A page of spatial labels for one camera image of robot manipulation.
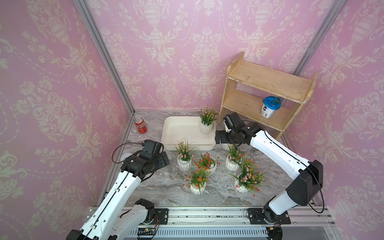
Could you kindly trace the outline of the red flower pot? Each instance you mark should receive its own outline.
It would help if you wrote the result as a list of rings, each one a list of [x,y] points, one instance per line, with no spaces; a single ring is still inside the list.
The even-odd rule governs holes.
[[[199,170],[204,170],[209,174],[214,174],[220,163],[215,160],[210,153],[201,154],[199,160],[195,162]]]

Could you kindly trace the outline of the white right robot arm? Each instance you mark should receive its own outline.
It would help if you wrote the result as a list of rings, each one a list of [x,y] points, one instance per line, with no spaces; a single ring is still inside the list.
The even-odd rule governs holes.
[[[317,160],[309,161],[275,140],[256,122],[245,124],[237,113],[223,118],[225,130],[216,131],[217,144],[247,144],[268,156],[292,179],[292,183],[263,207],[266,222],[274,224],[281,215],[296,206],[307,206],[321,193],[324,167]]]

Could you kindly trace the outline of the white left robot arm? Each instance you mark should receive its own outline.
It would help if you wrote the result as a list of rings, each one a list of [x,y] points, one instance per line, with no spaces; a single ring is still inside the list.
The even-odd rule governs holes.
[[[123,207],[134,190],[153,174],[170,164],[164,145],[152,140],[140,143],[135,153],[121,155],[121,171],[97,210],[79,230],[71,230],[68,240],[122,240],[140,224],[153,224],[156,232],[161,218],[155,212],[154,203],[139,199],[125,212]]]

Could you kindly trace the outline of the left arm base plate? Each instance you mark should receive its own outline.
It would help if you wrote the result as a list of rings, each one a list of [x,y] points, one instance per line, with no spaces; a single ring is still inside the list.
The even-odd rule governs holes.
[[[169,209],[154,208],[149,210],[149,224],[167,225],[169,219]]]

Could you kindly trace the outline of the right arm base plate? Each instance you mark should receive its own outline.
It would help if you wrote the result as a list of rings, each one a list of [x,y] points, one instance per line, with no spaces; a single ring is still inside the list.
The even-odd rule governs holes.
[[[249,219],[251,225],[290,225],[291,219],[287,211],[282,215],[277,216],[274,222],[266,219],[262,208],[249,208],[246,211],[246,217]]]

